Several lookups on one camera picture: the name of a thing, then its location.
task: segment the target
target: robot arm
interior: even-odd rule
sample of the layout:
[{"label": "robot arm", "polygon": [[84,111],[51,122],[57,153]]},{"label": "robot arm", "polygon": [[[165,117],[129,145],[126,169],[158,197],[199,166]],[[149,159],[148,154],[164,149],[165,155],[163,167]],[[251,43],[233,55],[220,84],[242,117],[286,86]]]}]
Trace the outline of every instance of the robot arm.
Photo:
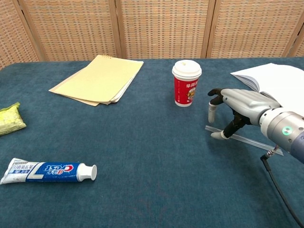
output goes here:
[{"label": "robot arm", "polygon": [[209,96],[217,95],[209,102],[208,120],[215,119],[217,105],[226,103],[234,119],[220,133],[212,133],[216,139],[228,139],[246,124],[261,127],[263,135],[304,163],[304,118],[280,107],[280,104],[258,92],[243,89],[212,89]]}]

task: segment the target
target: robotic finger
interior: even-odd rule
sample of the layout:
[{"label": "robotic finger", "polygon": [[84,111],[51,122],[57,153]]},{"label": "robotic finger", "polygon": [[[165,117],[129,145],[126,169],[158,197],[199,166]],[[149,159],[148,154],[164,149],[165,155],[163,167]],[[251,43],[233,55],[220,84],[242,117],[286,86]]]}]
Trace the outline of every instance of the robotic finger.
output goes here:
[{"label": "robotic finger", "polygon": [[251,122],[248,117],[245,117],[235,110],[233,111],[234,119],[225,127],[221,132],[214,132],[211,134],[211,137],[215,139],[229,139],[238,129],[242,128],[246,124],[251,125]]},{"label": "robotic finger", "polygon": [[220,93],[222,89],[212,89],[209,91],[208,96],[218,95],[217,97],[213,98],[209,102],[209,108],[208,108],[208,121],[209,123],[213,123],[215,120],[215,111],[217,108],[217,105],[223,103],[223,95]]}]

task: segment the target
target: open book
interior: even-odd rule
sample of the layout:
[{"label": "open book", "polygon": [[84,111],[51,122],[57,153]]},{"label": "open book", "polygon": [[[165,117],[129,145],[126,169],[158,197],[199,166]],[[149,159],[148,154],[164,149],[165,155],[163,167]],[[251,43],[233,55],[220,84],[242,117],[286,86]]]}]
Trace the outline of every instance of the open book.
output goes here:
[{"label": "open book", "polygon": [[252,90],[276,100],[282,107],[304,116],[304,71],[269,63],[231,73]]}]

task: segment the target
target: white cup lid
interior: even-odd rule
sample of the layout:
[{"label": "white cup lid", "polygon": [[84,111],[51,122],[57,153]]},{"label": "white cup lid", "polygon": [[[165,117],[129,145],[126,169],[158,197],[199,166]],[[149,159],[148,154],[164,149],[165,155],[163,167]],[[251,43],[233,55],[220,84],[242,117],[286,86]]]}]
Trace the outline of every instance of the white cup lid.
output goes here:
[{"label": "white cup lid", "polygon": [[185,79],[197,78],[201,75],[200,65],[193,60],[180,60],[174,64],[172,73],[176,77],[181,77]]}]

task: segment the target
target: green indicator light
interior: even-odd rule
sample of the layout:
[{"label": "green indicator light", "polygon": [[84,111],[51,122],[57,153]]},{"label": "green indicator light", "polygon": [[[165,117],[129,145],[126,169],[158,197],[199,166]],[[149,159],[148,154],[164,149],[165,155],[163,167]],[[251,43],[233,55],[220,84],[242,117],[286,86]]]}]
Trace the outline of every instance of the green indicator light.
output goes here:
[{"label": "green indicator light", "polygon": [[283,135],[290,135],[293,132],[293,129],[289,126],[283,127],[282,133]]}]

